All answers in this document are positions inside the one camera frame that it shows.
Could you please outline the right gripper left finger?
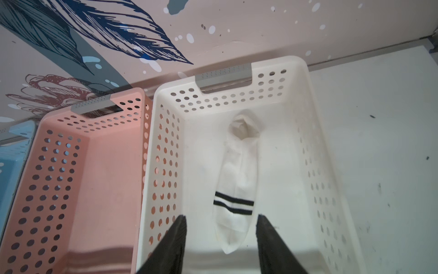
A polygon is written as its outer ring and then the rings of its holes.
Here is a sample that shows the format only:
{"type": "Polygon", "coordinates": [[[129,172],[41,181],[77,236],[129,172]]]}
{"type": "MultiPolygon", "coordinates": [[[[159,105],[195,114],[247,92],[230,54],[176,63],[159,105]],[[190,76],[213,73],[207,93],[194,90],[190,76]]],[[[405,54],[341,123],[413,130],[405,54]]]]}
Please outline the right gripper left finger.
{"type": "Polygon", "coordinates": [[[137,274],[181,274],[187,237],[187,220],[179,215],[137,274]]]}

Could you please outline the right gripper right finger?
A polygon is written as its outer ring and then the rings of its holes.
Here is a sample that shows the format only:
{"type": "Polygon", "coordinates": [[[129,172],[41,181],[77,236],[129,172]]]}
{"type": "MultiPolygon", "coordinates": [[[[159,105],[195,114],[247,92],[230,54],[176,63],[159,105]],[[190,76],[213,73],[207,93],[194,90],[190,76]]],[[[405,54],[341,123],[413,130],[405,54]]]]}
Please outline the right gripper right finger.
{"type": "Polygon", "coordinates": [[[255,234],[262,274],[308,273],[289,250],[266,216],[258,216],[255,234]]]}

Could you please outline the white sock two black stripes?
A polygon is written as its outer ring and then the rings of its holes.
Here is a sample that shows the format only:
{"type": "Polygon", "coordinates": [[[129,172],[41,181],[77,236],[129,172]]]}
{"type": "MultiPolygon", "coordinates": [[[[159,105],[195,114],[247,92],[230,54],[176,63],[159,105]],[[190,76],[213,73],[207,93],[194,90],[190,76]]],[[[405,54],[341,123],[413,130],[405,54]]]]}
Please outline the white sock two black stripes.
{"type": "Polygon", "coordinates": [[[213,223],[225,254],[239,249],[248,234],[258,187],[260,131],[247,115],[228,126],[225,153],[213,197],[213,223]]]}

